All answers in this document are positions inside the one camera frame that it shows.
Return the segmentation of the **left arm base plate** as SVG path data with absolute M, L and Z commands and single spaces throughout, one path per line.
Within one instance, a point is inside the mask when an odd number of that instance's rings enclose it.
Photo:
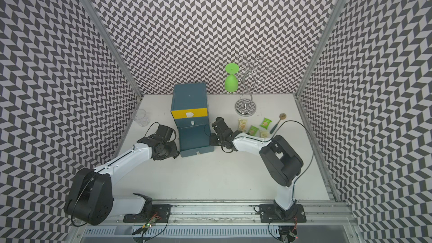
M 124 223 L 149 223 L 151 217 L 156 218 L 156 223 L 167 223 L 171 214 L 170 204 L 156 204 L 151 208 L 144 208 L 138 214 L 126 214 L 123 218 Z

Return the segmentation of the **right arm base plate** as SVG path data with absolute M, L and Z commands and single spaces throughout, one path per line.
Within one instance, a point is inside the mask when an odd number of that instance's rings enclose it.
M 262 223 L 306 223 L 306 213 L 301 204 L 294 204 L 290 209 L 283 210 L 277 204 L 258 205 L 258 214 Z

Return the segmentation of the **yellow top drawer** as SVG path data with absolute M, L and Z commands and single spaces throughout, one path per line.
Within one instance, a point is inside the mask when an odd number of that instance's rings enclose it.
M 174 119 L 198 118 L 198 117 L 207 117 L 208 109 L 198 108 L 198 109 L 172 110 L 171 113 Z

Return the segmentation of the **teal drawer cabinet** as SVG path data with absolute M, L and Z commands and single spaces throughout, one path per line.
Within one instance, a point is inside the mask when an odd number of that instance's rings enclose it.
M 172 97 L 172 110 L 208 109 L 206 83 L 176 84 Z

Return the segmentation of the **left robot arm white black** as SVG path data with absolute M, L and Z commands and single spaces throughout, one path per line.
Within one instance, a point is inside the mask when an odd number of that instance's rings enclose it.
M 96 226 L 115 216 L 138 222 L 156 218 L 152 198 L 140 193 L 130 197 L 114 196 L 113 188 L 144 162 L 178 157 L 176 137 L 173 128 L 159 125 L 155 133 L 139 139 L 124 154 L 96 168 L 81 169 L 73 178 L 64 206 L 72 225 L 77 225 L 76 219 Z

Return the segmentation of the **teal lowest drawer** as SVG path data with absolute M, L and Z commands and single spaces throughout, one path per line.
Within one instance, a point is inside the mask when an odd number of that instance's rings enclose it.
M 210 125 L 199 125 L 178 129 L 180 155 L 183 158 L 211 153 L 214 146 L 210 144 Z

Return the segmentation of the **green cookie packet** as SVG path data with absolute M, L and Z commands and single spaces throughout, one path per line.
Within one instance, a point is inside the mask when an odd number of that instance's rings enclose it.
M 258 132 L 259 132 L 259 128 L 258 127 L 251 126 L 249 128 L 249 131 L 247 132 L 247 134 L 251 135 L 251 136 L 256 136 Z
M 264 118 L 263 121 L 262 121 L 262 123 L 260 124 L 260 127 L 268 130 L 268 128 L 269 128 L 269 126 L 270 126 L 271 123 L 272 123 L 271 119 Z

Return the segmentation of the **yellow-green cookie packet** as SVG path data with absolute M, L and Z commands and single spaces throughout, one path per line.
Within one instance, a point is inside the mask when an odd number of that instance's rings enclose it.
M 242 132 L 246 132 L 248 120 L 247 119 L 239 119 L 238 120 L 238 130 Z
M 268 138 L 269 137 L 269 132 L 266 130 L 261 130 L 260 131 L 260 138 Z

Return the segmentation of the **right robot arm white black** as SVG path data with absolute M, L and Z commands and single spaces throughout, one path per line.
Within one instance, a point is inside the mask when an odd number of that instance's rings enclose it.
M 233 131 L 221 117 L 211 124 L 217 144 L 224 150 L 246 152 L 260 156 L 272 179 L 278 184 L 274 203 L 282 212 L 296 204 L 295 184 L 301 175 L 304 161 L 280 135 L 270 139 L 257 138 L 240 130 Z

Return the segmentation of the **teal bottom drawer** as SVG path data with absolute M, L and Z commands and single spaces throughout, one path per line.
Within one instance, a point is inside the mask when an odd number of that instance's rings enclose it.
M 196 127 L 209 124 L 209 117 L 194 117 L 174 120 L 178 128 Z

